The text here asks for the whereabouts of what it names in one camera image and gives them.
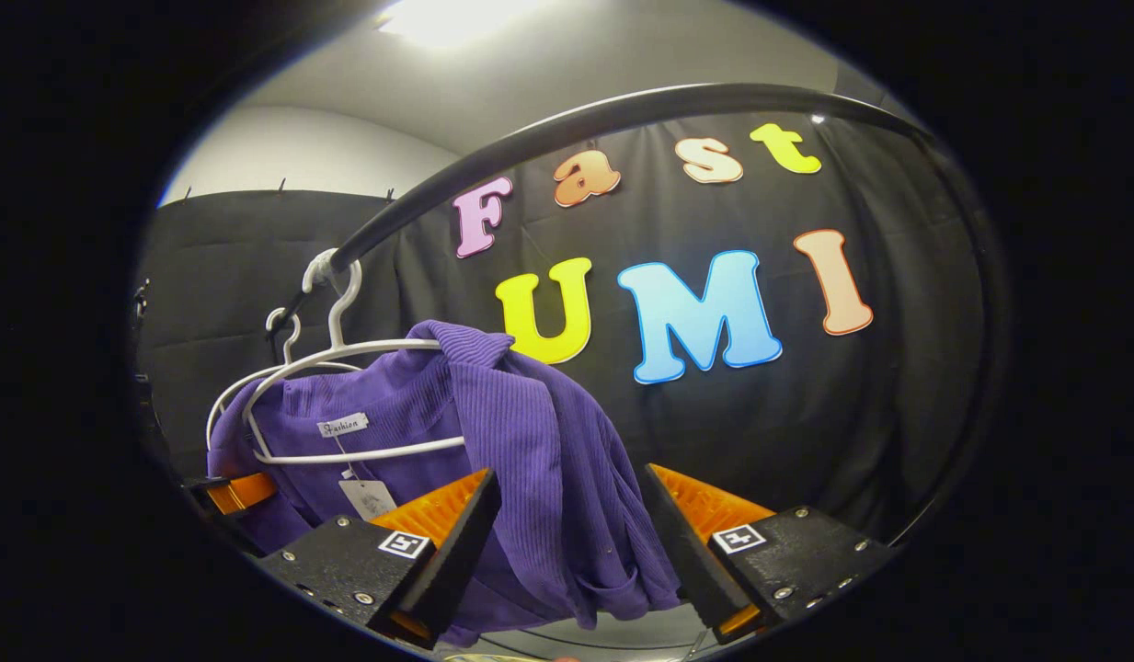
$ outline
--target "blue letter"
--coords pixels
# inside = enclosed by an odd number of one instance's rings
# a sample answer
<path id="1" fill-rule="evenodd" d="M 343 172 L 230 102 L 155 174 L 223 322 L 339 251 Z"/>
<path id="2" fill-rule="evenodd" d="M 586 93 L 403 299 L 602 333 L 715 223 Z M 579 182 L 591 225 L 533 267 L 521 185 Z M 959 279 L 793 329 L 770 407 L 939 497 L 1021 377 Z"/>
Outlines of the blue letter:
<path id="1" fill-rule="evenodd" d="M 771 336 L 763 311 L 763 299 L 755 281 L 759 255 L 750 251 L 718 253 L 710 261 L 705 296 L 699 299 L 668 265 L 654 263 L 631 266 L 616 277 L 629 290 L 640 313 L 644 360 L 633 372 L 641 384 L 668 382 L 685 374 L 685 363 L 672 356 L 669 331 L 697 367 L 713 367 L 722 322 L 730 334 L 722 360 L 730 367 L 744 367 L 776 360 L 784 345 Z"/>

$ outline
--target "purple shirt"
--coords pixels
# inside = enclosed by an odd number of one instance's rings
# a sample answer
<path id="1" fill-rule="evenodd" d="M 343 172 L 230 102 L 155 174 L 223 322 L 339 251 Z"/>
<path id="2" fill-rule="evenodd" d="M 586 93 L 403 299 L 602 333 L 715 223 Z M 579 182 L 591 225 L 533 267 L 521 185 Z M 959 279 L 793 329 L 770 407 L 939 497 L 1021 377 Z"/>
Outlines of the purple shirt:
<path id="1" fill-rule="evenodd" d="M 595 399 L 558 370 L 511 353 L 503 333 L 422 322 L 407 338 L 440 351 L 401 350 L 362 372 L 277 382 L 252 407 L 273 456 L 331 456 L 465 436 L 465 447 L 353 462 L 382 481 L 395 503 L 491 468 L 502 506 L 452 627 L 441 636 L 473 645 L 486 631 L 574 617 L 596 623 L 679 604 L 679 582 L 644 510 L 615 427 Z M 210 476 L 269 474 L 278 494 L 240 524 L 265 553 L 331 517 L 357 517 L 338 482 L 347 465 L 263 465 L 240 411 L 244 387 L 219 418 Z M 364 411 L 364 431 L 325 439 L 318 423 Z"/>

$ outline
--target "black fabric backdrop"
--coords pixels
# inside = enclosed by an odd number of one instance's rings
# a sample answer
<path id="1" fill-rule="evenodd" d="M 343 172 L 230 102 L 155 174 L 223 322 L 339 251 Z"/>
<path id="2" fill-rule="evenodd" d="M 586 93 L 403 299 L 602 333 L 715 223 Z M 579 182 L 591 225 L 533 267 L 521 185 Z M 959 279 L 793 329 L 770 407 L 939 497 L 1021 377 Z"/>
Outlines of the black fabric backdrop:
<path id="1" fill-rule="evenodd" d="M 797 130 L 802 153 L 823 168 L 805 176 L 780 167 L 748 138 L 768 121 Z M 743 179 L 702 185 L 684 175 L 674 145 L 705 137 L 730 147 Z M 551 172 L 585 148 L 608 155 L 620 185 L 562 209 Z M 553 336 L 562 299 L 547 272 L 586 256 L 591 340 L 557 367 L 604 407 L 635 465 L 682 469 L 772 509 L 812 503 L 879 538 L 906 527 L 955 451 L 983 324 L 960 213 L 911 139 L 831 118 L 714 116 L 604 135 L 485 180 L 500 175 L 515 189 L 489 251 L 457 258 L 449 196 L 366 253 L 362 294 L 344 315 L 348 342 L 399 338 L 423 319 L 503 331 L 494 288 L 519 273 L 540 278 L 538 328 Z M 138 364 L 179 473 L 204 473 L 202 428 L 218 393 L 271 364 L 261 339 L 268 313 L 288 303 L 314 255 L 386 204 L 337 193 L 221 193 L 154 213 L 137 272 L 152 281 Z M 819 280 L 790 244 L 819 229 L 847 240 L 845 256 L 874 314 L 860 332 L 823 331 Z M 617 273 L 662 261 L 701 295 L 722 251 L 760 256 L 756 279 L 784 355 L 745 368 L 718 359 L 701 372 L 674 339 L 684 376 L 637 384 L 636 307 Z M 328 347 L 335 298 L 328 289 L 302 308 L 295 357 Z M 718 356 L 726 342 L 723 333 Z"/>

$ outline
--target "clothing label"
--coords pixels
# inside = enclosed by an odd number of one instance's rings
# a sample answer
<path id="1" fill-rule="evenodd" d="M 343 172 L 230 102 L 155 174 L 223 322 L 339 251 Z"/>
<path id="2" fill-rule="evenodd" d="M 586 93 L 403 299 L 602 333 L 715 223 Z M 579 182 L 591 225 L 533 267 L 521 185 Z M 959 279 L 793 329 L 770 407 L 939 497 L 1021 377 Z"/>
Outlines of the clothing label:
<path id="1" fill-rule="evenodd" d="M 366 415 L 363 411 L 357 414 L 352 414 L 344 418 L 338 418 L 337 421 L 330 421 L 329 423 L 319 423 L 318 428 L 322 432 L 322 436 L 337 436 L 345 435 L 347 432 L 354 431 L 365 431 L 366 425 L 370 422 L 366 419 Z"/>
<path id="2" fill-rule="evenodd" d="M 339 481 L 338 485 L 342 486 L 357 516 L 367 521 L 395 510 L 395 499 L 381 481 Z"/>

